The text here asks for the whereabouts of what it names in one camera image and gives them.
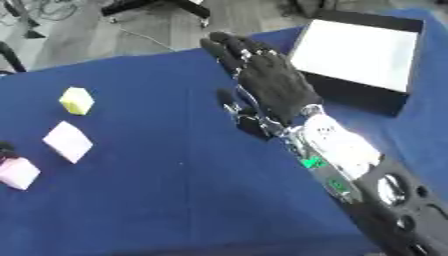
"foam block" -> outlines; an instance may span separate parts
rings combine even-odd
[[[25,158],[7,159],[0,165],[0,181],[20,190],[28,189],[39,174],[39,169]]]
[[[93,146],[92,142],[75,126],[60,122],[43,141],[65,159],[77,163]]]
[[[86,115],[93,106],[94,100],[84,88],[68,88],[59,102],[74,115]]]

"table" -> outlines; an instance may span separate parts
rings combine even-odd
[[[426,11],[389,14],[427,25],[413,95],[401,115],[392,119],[332,103],[326,108],[448,199],[448,34]],[[299,31],[256,37],[287,52]],[[279,141],[258,141],[234,128],[214,98],[216,88],[233,85],[198,49],[1,79],[0,139],[16,144],[42,175],[27,192],[0,186],[0,254],[374,250]],[[88,116],[71,116],[59,105],[69,86],[85,87],[95,98]],[[61,120],[95,143],[76,165],[41,141]]]

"black stand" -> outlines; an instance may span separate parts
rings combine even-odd
[[[101,8],[103,16],[110,16],[127,10],[141,8],[145,5],[158,1],[171,2],[180,8],[198,16],[202,21],[208,21],[210,18],[210,10],[202,5],[195,4],[189,0],[118,0],[113,4]]]
[[[289,16],[292,13],[304,15],[306,18],[313,18],[320,10],[325,7],[325,0],[316,1],[317,6],[314,5],[312,10],[303,5],[300,0],[288,0],[288,7],[283,16]]]
[[[12,0],[12,5],[7,0],[4,0],[3,6],[13,17],[18,18],[19,22],[25,26],[25,34],[23,35],[25,38],[35,39],[45,37],[33,30],[33,28],[39,26],[39,23],[29,16],[28,10],[26,10],[21,0]]]
[[[15,72],[26,72],[25,67],[20,62],[15,52],[5,43],[0,41],[0,55],[2,55],[6,61],[11,65]]]

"yellow cube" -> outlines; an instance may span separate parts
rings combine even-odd
[[[76,87],[68,88],[59,102],[74,115],[86,115],[94,103],[86,89]]]

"gray floor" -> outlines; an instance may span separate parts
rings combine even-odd
[[[79,10],[59,22],[39,20],[39,32],[45,39],[23,39],[20,27],[0,24],[0,40],[7,42],[30,70],[83,62],[119,55],[156,54],[198,47],[199,39],[211,31],[228,31],[241,35],[303,25],[298,15],[282,17],[279,5],[286,0],[205,0],[212,11],[211,24],[199,27],[199,20],[173,6],[163,5],[129,11],[110,24],[99,14],[105,0],[75,0]],[[391,8],[422,7],[448,24],[448,5],[435,0],[340,0],[338,9],[381,12]],[[13,24],[12,17],[3,21]],[[0,60],[0,69],[7,69]]]

